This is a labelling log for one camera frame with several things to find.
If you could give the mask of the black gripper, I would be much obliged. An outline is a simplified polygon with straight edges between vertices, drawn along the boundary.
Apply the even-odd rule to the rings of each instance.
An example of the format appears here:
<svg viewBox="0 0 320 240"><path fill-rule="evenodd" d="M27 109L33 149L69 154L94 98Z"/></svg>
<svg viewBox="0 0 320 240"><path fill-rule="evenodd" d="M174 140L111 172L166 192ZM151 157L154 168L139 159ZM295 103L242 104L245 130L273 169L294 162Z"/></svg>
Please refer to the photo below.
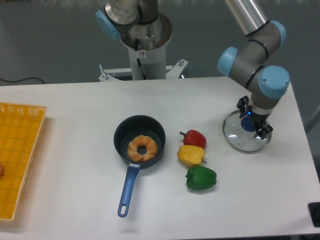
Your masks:
<svg viewBox="0 0 320 240"><path fill-rule="evenodd" d="M270 109L262 109L254 106L247 107L247 117L250 119L255 128L255 139L261 138L264 140L272 135L273 128L267 122L267 118L270 114Z"/></svg>

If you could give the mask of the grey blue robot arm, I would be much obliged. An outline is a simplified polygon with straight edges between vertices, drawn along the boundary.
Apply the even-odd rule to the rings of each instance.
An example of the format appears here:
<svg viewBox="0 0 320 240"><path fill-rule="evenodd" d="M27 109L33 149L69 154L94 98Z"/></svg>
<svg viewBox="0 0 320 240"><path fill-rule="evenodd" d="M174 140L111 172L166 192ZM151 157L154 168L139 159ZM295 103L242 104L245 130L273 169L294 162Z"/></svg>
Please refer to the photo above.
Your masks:
<svg viewBox="0 0 320 240"><path fill-rule="evenodd" d="M239 49L227 48L217 69L251 92L236 105L239 117L249 122L247 131L266 139L273 131L267 119L285 94L290 76L280 66L263 64L283 44L287 32L281 23L269 20L254 0L228 0L226 5L247 42ZM108 0L95 19L104 33L126 46L134 80L166 77L166 45L173 29L156 0Z"/></svg>

